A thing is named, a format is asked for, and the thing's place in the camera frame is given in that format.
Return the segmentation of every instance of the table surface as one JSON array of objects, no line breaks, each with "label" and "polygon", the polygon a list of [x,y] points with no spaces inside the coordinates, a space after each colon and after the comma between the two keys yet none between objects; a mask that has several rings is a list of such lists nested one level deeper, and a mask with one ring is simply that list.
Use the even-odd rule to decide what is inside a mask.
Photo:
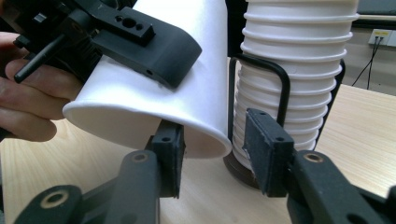
[{"label": "table surface", "polygon": [[[85,133],[66,120],[46,143],[0,144],[6,222],[39,192],[71,184],[83,192],[115,177],[132,149]],[[396,185],[396,97],[342,86],[317,151],[346,178],[385,197]],[[286,199],[270,199],[227,171],[222,158],[186,159],[179,199],[161,199],[162,223],[290,223]]]}]

